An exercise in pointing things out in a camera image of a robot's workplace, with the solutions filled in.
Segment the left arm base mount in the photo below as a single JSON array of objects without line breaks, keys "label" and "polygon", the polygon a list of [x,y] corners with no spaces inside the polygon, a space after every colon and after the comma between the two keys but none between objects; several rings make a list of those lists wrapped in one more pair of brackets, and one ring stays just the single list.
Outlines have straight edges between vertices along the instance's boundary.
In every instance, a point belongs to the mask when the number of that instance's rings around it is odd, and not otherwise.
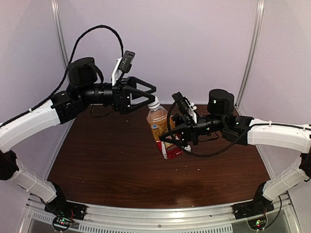
[{"label": "left arm base mount", "polygon": [[64,232],[70,227],[76,226],[77,220],[84,220],[86,205],[75,202],[65,201],[63,203],[50,202],[44,204],[44,211],[54,215],[52,220],[53,228],[58,232]]}]

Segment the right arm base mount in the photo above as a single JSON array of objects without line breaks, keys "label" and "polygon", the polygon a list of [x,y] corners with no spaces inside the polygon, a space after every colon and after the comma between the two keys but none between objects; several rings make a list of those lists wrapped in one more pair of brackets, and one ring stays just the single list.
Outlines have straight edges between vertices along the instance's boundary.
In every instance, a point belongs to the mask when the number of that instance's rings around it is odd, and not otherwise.
[{"label": "right arm base mount", "polygon": [[250,229],[263,230],[268,225],[267,213],[275,208],[271,201],[251,200],[233,205],[235,219],[246,219]]}]

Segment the white flip bottle cap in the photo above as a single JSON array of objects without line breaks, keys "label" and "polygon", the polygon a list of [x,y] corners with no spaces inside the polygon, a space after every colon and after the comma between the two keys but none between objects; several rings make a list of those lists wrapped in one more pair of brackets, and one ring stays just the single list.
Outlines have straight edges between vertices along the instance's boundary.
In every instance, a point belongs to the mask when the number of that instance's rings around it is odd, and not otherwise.
[{"label": "white flip bottle cap", "polygon": [[191,146],[190,146],[190,145],[184,147],[184,149],[187,150],[187,151],[189,151],[189,152],[191,152]]}]

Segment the amber tea bottle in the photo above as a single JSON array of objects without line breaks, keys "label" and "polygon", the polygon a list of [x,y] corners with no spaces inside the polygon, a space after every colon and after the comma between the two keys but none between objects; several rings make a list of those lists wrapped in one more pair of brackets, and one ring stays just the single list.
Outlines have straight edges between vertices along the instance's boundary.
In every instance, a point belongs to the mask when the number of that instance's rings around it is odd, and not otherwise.
[{"label": "amber tea bottle", "polygon": [[168,111],[159,103],[148,105],[149,113],[146,117],[150,125],[152,135],[155,139],[156,145],[164,159],[173,159],[182,154],[182,150],[175,144],[164,142],[160,137],[168,132],[167,115]]}]

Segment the white tea bottle cap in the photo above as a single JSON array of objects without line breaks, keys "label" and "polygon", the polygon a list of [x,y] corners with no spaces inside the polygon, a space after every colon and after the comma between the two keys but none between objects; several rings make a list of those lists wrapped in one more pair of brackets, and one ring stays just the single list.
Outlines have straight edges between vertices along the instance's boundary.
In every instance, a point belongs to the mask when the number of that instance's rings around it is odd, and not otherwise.
[{"label": "white tea bottle cap", "polygon": [[155,96],[155,101],[154,101],[154,102],[148,104],[148,108],[149,108],[149,109],[156,109],[156,108],[158,108],[159,106],[160,106],[160,102],[159,102],[157,96]]}]

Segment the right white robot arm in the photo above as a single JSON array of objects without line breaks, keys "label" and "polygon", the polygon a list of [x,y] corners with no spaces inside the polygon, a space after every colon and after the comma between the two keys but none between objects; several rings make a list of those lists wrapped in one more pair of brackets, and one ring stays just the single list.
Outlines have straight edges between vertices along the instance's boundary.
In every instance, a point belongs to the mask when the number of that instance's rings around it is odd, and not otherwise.
[{"label": "right white robot arm", "polygon": [[300,157],[275,178],[261,184],[249,203],[253,214],[260,214],[280,194],[311,178],[311,127],[263,121],[250,116],[235,116],[234,95],[223,89],[209,92],[207,115],[198,115],[194,103],[177,92],[172,95],[178,106],[179,114],[167,116],[175,122],[175,128],[168,125],[168,132],[160,136],[163,142],[173,143],[185,150],[189,142],[197,145],[199,137],[220,132],[222,138],[230,144],[223,149],[209,154],[192,153],[196,157],[216,156],[233,145],[269,145],[293,149],[300,152]]}]

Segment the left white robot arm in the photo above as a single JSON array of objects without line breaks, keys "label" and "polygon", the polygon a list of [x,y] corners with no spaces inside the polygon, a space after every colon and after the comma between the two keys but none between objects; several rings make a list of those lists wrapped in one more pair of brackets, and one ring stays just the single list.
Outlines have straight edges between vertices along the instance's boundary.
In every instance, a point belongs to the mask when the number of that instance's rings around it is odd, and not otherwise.
[{"label": "left white robot arm", "polygon": [[12,148],[45,129],[75,119],[93,104],[112,106],[114,111],[125,115],[152,103],[155,100],[155,86],[136,77],[124,77],[132,67],[132,60],[131,55],[119,58],[111,82],[106,83],[94,58],[78,59],[68,65],[69,85],[65,91],[53,94],[25,115],[1,124],[0,179],[17,184],[45,203],[50,203],[60,216],[66,215],[70,205],[60,188],[23,166]]}]

